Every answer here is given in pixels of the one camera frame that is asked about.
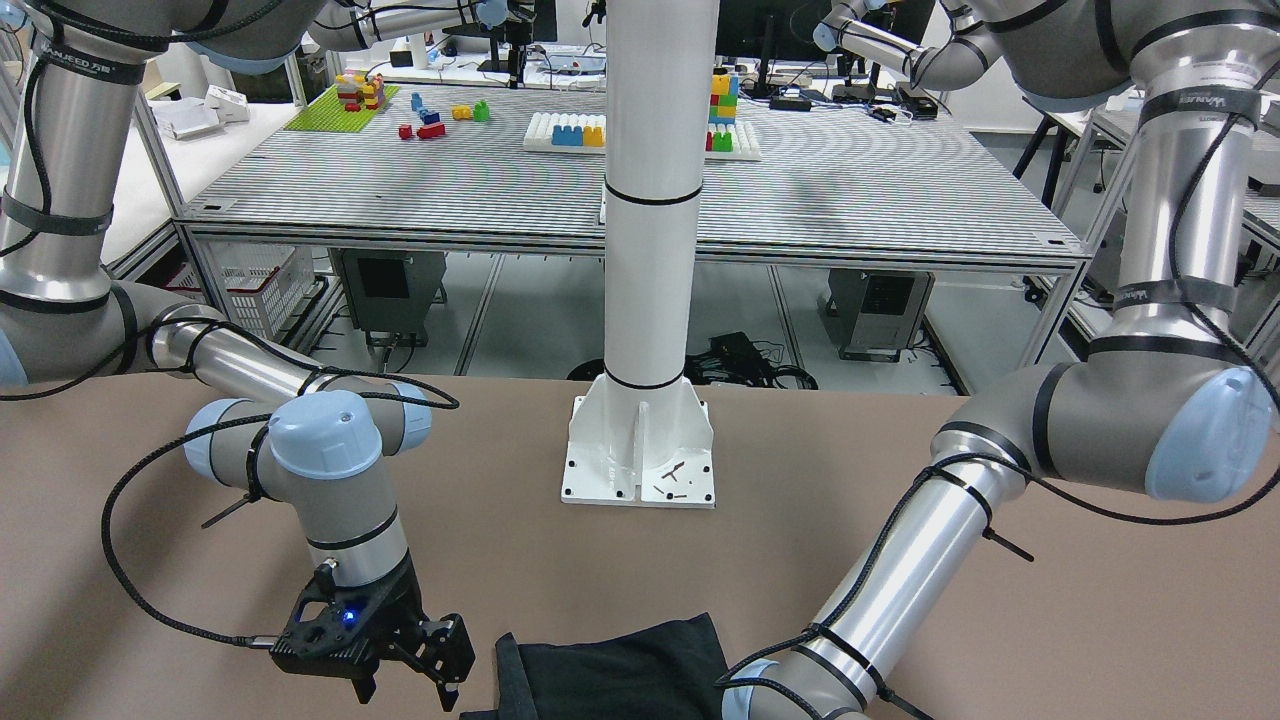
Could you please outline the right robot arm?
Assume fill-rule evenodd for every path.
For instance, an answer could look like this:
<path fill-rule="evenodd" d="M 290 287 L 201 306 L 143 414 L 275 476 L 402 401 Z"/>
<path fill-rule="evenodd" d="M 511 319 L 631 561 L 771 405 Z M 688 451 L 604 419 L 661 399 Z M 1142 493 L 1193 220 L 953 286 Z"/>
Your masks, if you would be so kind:
<path fill-rule="evenodd" d="M 310 35 L 324 47 L 364 40 L 352 1 L 19 1 L 33 46 L 3 193 L 3 386 L 46 395 L 106 374 L 169 372 L 228 393 L 184 436 L 206 477 L 291 505 L 314 562 L 284 629 L 227 635 L 155 609 L 123 570 L 113 514 L 140 461 L 110 491 L 101 542 L 131 600 L 157 623 L 221 644 L 265 650 L 287 673 L 349 680 L 369 702 L 385 661 L 436 687 L 451 711 L 475 652 L 457 614 L 422 610 L 383 459 L 422 443 L 435 407 L 456 398 L 419 380 L 319 366 L 216 309 L 114 281 L 101 266 L 122 154 L 147 60 L 175 44 L 238 72 L 279 67 Z"/>

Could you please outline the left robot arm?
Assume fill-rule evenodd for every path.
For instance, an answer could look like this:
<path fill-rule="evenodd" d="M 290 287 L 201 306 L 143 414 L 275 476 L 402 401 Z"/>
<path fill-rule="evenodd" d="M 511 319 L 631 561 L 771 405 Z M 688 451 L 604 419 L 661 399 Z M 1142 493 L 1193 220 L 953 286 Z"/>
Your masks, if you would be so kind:
<path fill-rule="evenodd" d="M 1260 461 L 1274 386 L 1228 334 L 1275 1 L 957 1 L 974 38 L 1044 109 L 1143 91 L 1112 320 L 1083 363 L 972 396 L 932 461 L 809 626 L 717 683 L 726 719 L 858 719 L 1001 503 L 1051 478 L 1216 503 Z"/>

